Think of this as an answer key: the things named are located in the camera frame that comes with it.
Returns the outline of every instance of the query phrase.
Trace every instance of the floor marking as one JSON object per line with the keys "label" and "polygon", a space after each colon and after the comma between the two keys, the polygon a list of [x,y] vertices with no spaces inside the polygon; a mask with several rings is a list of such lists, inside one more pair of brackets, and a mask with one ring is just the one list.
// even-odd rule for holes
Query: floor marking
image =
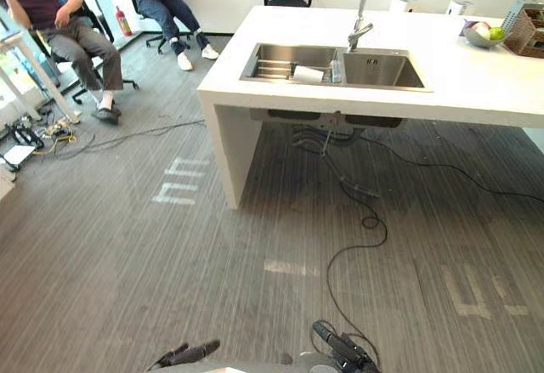
{"label": "floor marking", "polygon": [[[496,275],[493,275],[491,278],[495,291],[499,294],[499,297],[504,301],[507,297],[507,290],[504,289],[504,286],[501,283],[501,280]],[[505,305],[504,308],[507,312],[513,316],[527,316],[529,315],[529,308],[525,305]]]}
{"label": "floor marking", "polygon": [[166,175],[178,175],[178,176],[189,176],[192,178],[201,178],[205,173],[196,172],[196,171],[184,171],[181,169],[182,166],[195,166],[195,167],[205,167],[209,164],[208,161],[194,161],[191,159],[181,159],[176,158],[173,160],[172,165],[164,171]]}
{"label": "floor marking", "polygon": [[476,279],[476,274],[473,271],[473,267],[465,264],[464,268],[465,275],[467,276],[468,284],[470,285],[470,289],[473,292],[476,304],[464,303],[462,301],[461,293],[457,289],[457,284],[455,283],[455,278],[450,268],[445,265],[442,265],[441,268],[445,284],[448,288],[448,292],[450,293],[451,301],[453,302],[457,313],[462,316],[477,315],[481,316],[482,318],[491,319],[491,312],[485,305],[484,295],[482,294],[482,290],[479,287],[478,281]]}
{"label": "floor marking", "polygon": [[162,184],[161,192],[152,200],[158,203],[174,203],[176,205],[193,206],[195,201],[182,197],[173,197],[168,195],[169,190],[190,190],[196,192],[198,186],[193,184]]}
{"label": "floor marking", "polygon": [[292,275],[303,275],[303,276],[314,276],[317,277],[320,275],[320,271],[317,268],[306,267],[305,265],[298,265],[292,263],[284,263],[282,261],[275,260],[264,260],[264,270],[271,273],[279,274],[292,274]]}
{"label": "floor marking", "polygon": [[[172,165],[164,171],[166,175],[184,176],[187,178],[203,178],[206,175],[205,172],[184,170],[183,166],[190,167],[205,167],[209,165],[209,161],[198,161],[193,159],[175,158]],[[158,203],[173,203],[176,205],[193,206],[196,202],[193,199],[185,197],[174,197],[168,195],[169,190],[187,190],[190,192],[196,192],[198,186],[195,184],[170,184],[164,183],[161,188],[161,192],[155,196],[152,200]]]}

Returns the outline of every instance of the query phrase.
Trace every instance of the black shoe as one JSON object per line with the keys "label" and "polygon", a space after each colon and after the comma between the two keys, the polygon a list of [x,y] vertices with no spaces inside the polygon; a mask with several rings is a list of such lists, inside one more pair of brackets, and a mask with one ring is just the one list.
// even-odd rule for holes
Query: black shoe
{"label": "black shoe", "polygon": [[112,110],[108,110],[107,108],[95,110],[91,112],[91,116],[93,116],[97,120],[109,122],[110,124],[114,125],[117,125],[117,123],[119,122],[119,115],[114,113]]}
{"label": "black shoe", "polygon": [[113,112],[114,114],[117,114],[118,116],[122,115],[121,110],[119,110],[116,107],[116,101],[115,100],[111,101],[111,112]]}

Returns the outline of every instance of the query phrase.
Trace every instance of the white sneaker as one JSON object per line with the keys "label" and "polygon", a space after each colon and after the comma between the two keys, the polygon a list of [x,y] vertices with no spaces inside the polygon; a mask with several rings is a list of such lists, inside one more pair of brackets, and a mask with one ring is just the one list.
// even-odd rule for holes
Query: white sneaker
{"label": "white sneaker", "polygon": [[193,65],[190,63],[189,59],[187,59],[185,52],[178,54],[178,66],[183,71],[193,70]]}
{"label": "white sneaker", "polygon": [[204,49],[202,49],[202,57],[205,59],[216,60],[219,57],[219,53],[213,50],[213,47],[208,43]]}

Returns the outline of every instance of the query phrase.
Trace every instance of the paper towel roll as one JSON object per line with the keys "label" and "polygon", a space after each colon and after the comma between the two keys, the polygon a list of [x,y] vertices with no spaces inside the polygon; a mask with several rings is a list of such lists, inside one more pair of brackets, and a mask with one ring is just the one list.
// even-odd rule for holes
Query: paper towel roll
{"label": "paper towel roll", "polygon": [[298,65],[295,67],[295,72],[292,75],[292,78],[297,82],[321,82],[324,74],[325,73],[323,73],[323,71]]}

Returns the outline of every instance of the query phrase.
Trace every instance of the sink basin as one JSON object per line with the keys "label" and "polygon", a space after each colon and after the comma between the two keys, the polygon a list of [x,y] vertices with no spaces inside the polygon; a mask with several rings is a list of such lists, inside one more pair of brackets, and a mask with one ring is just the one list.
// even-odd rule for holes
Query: sink basin
{"label": "sink basin", "polygon": [[337,49],[322,46],[280,46],[258,44],[242,73],[242,80],[265,79],[292,81],[297,65],[323,71],[330,81],[331,61]]}
{"label": "sink basin", "polygon": [[423,89],[416,69],[402,50],[356,49],[343,54],[345,82],[362,87]]}
{"label": "sink basin", "polygon": [[[332,75],[331,62],[338,68]],[[293,79],[297,66],[322,71],[320,82]],[[428,88],[405,50],[324,46],[281,46],[258,43],[247,61],[241,80],[284,82],[328,87],[377,88],[402,91],[432,91]]]}

